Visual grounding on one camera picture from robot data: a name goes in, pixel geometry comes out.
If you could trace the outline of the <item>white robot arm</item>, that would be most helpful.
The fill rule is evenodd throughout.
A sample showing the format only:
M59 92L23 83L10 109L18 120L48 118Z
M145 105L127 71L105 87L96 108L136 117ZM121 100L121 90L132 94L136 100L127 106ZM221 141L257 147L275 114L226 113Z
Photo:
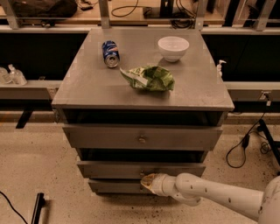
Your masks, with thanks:
M141 185L158 196L197 206L202 198L214 201L258 224L280 224L280 177L273 178L263 192L205 180L190 173L170 176L152 173Z

